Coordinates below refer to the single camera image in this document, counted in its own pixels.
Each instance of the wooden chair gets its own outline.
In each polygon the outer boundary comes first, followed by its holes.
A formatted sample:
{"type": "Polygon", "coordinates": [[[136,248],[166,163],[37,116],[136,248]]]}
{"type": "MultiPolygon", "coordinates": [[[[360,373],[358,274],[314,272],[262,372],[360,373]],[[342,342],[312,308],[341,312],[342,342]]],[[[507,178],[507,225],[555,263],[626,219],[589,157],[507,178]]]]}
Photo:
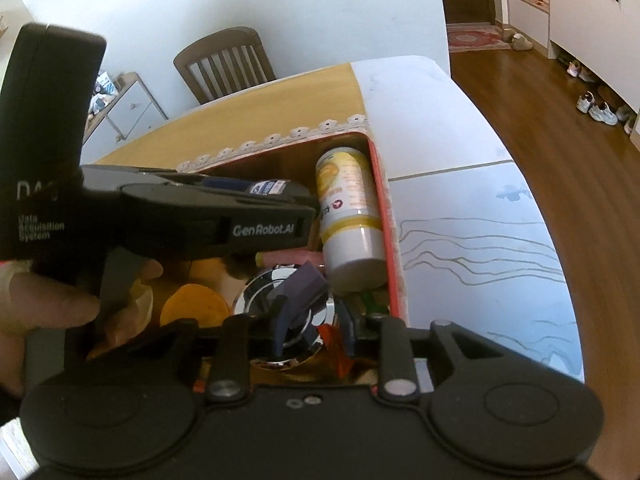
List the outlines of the wooden chair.
{"type": "Polygon", "coordinates": [[[191,43],[174,66],[201,105],[276,79],[260,36],[249,27],[226,28],[191,43]]]}

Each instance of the doormat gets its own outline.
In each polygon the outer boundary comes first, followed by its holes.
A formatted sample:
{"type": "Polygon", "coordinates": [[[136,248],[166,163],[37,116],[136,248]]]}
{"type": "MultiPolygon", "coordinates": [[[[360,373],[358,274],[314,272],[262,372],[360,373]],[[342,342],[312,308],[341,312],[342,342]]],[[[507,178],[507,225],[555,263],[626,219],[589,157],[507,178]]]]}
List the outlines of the doormat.
{"type": "Polygon", "coordinates": [[[493,25],[447,25],[449,52],[469,50],[509,50],[502,40],[502,31],[493,25]]]}

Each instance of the dining table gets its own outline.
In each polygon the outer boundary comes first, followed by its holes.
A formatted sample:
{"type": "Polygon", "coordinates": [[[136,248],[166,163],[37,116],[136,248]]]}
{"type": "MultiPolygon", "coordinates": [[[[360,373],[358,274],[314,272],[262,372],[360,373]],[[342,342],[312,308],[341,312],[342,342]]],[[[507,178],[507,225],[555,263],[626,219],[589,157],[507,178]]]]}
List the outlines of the dining table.
{"type": "Polygon", "coordinates": [[[99,163],[197,171],[358,129],[388,181],[407,324],[451,320],[584,381],[572,300],[535,197],[487,120],[431,59],[362,60],[249,88],[99,163]]]}

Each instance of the screw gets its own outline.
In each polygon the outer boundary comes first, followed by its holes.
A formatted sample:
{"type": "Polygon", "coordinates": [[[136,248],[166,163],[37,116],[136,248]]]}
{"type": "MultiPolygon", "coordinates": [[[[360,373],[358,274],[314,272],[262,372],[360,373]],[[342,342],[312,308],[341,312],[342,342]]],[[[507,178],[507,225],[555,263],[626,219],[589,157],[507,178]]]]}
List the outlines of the screw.
{"type": "Polygon", "coordinates": [[[417,384],[408,379],[391,379],[385,383],[385,391],[395,397],[409,396],[417,389],[417,384]]]}
{"type": "Polygon", "coordinates": [[[299,410],[304,407],[305,403],[300,399],[288,399],[286,405],[292,410],[299,410]]]}
{"type": "Polygon", "coordinates": [[[214,381],[209,385],[209,394],[214,397],[223,397],[228,399],[229,397],[235,397],[242,391],[240,384],[231,379],[220,379],[214,381]]]}
{"type": "Polygon", "coordinates": [[[309,406],[317,406],[318,404],[322,404],[322,397],[317,395],[308,395],[305,397],[305,404],[309,406]]]}

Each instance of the lace trim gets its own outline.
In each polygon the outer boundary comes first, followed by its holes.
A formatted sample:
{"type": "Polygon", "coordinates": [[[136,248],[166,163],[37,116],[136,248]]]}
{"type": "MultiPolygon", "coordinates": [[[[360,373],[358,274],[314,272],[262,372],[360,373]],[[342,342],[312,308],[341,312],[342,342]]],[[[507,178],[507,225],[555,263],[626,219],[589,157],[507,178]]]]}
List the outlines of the lace trim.
{"type": "Polygon", "coordinates": [[[180,173],[194,173],[195,171],[205,170],[233,158],[253,155],[255,153],[263,152],[264,150],[277,148],[283,144],[293,144],[329,134],[360,132],[369,135],[368,128],[369,121],[367,121],[366,116],[362,114],[356,114],[349,117],[347,122],[343,124],[338,124],[338,121],[328,119],[320,123],[318,127],[314,129],[300,126],[299,128],[291,130],[289,135],[286,137],[283,137],[281,134],[273,134],[265,137],[262,142],[249,140],[248,142],[244,142],[238,146],[236,149],[225,148],[224,150],[220,150],[217,155],[209,155],[207,153],[206,155],[201,155],[194,160],[186,160],[179,164],[176,170],[180,173]]]}

